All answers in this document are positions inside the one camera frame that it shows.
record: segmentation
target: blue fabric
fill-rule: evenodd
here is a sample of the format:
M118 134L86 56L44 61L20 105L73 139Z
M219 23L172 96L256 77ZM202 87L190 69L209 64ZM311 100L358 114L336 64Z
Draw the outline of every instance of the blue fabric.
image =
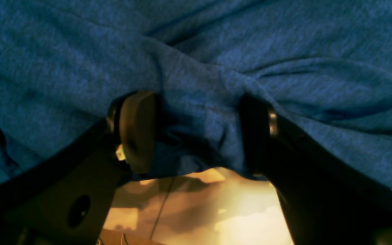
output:
M0 183L138 90L166 119L135 180L250 177L235 111L250 93L392 188L392 0L0 0Z

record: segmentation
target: tan floor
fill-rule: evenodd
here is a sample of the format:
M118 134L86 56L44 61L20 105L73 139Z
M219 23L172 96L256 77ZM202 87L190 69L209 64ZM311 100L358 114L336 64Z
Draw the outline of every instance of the tan floor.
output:
M293 244L274 187L222 168L125 185L104 228L167 245Z

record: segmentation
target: round hole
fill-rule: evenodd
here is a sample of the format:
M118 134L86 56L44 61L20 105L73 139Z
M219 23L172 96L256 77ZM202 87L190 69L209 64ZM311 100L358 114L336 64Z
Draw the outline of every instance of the round hole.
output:
M79 197L72 205L67 224L71 228L75 228L81 224L90 209L90 197L87 195Z

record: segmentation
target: floor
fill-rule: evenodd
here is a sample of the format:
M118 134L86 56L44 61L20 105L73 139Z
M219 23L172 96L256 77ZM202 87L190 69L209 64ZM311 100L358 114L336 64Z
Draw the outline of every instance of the floor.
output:
M166 245L293 245L274 187L223 168L121 187L104 228Z

